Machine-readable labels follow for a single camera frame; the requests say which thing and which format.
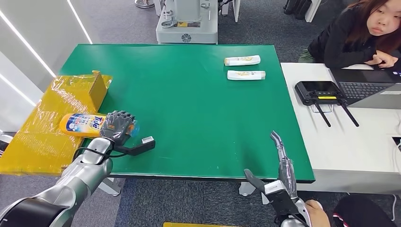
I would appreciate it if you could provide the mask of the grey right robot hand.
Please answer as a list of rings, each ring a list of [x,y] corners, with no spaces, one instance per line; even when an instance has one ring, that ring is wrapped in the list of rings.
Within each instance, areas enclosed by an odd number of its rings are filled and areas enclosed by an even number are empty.
[[[280,189],[285,189],[290,199],[293,202],[298,201],[299,197],[296,188],[296,178],[294,173],[294,167],[292,160],[287,156],[283,141],[279,134],[272,131],[270,137],[275,143],[278,151],[279,158],[279,176],[278,179],[271,183],[265,183],[263,181],[256,180],[256,185],[252,185],[250,182],[242,182],[239,187],[239,194],[247,196],[253,193],[256,189],[261,191],[266,197],[267,195],[273,194]]]

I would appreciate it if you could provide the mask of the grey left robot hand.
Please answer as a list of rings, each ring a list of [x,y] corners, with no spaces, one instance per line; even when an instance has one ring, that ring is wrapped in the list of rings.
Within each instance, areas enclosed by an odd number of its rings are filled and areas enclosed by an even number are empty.
[[[122,146],[131,137],[134,125],[134,115],[127,111],[113,111],[106,115],[99,135],[111,139],[117,146]]]

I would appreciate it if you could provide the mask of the person's right hand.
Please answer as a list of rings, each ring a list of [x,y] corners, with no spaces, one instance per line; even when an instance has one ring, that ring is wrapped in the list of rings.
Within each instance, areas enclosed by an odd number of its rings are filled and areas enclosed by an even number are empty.
[[[367,65],[377,65],[379,68],[390,68],[393,67],[399,58],[384,53],[382,51],[376,51],[376,54],[372,56],[372,59],[364,62]]]

